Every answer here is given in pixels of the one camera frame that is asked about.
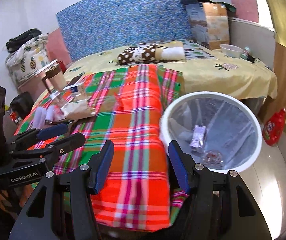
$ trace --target red bottle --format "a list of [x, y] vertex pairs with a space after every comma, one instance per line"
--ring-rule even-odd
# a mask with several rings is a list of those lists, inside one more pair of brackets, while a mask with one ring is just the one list
[[123, 105], [121, 98], [115, 92], [114, 92], [114, 96], [115, 96], [116, 102], [118, 103], [118, 107], [116, 111], [124, 111], [124, 105]]
[[262, 136], [268, 145], [273, 146], [279, 141], [284, 129], [285, 117], [286, 110], [282, 108], [266, 122]]
[[57, 63], [60, 66], [60, 68], [61, 68], [61, 70], [62, 70], [62, 72], [64, 74], [66, 72], [66, 66], [65, 66], [64, 62], [60, 60]]

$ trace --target yellow bedsheet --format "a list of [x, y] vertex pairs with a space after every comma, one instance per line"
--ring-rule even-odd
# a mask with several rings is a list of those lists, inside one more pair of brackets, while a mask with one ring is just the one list
[[[86, 56], [68, 68], [64, 76], [67, 81], [80, 73], [97, 73], [126, 67], [117, 64], [117, 56], [129, 46]], [[205, 51], [218, 59], [191, 59], [187, 62], [161, 63], [165, 68], [183, 72], [185, 92], [214, 91], [237, 99], [277, 96], [277, 81], [273, 72], [263, 62], [251, 62], [241, 58], [224, 57], [221, 50]]]

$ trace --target pillow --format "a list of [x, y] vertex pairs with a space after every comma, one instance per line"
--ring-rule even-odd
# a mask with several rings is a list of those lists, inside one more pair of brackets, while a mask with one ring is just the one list
[[178, 61], [185, 61], [185, 53], [181, 41], [129, 47], [118, 55], [118, 62], [121, 65]]

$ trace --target cup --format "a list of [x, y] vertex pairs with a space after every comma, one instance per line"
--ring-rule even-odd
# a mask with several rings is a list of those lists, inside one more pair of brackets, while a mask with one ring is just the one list
[[45, 76], [42, 78], [42, 81], [46, 87], [46, 89], [50, 92], [48, 84], [46, 83], [46, 79], [50, 81], [53, 85], [54, 89], [62, 92], [64, 87], [66, 87], [66, 80], [64, 78], [63, 72], [59, 67], [59, 64], [52, 66], [49, 70], [45, 72]]

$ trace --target cardboard box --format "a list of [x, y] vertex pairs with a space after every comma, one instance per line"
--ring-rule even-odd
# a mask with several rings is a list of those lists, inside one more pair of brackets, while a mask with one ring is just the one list
[[196, 3], [186, 6], [192, 38], [212, 50], [230, 44], [226, 6], [217, 3]]

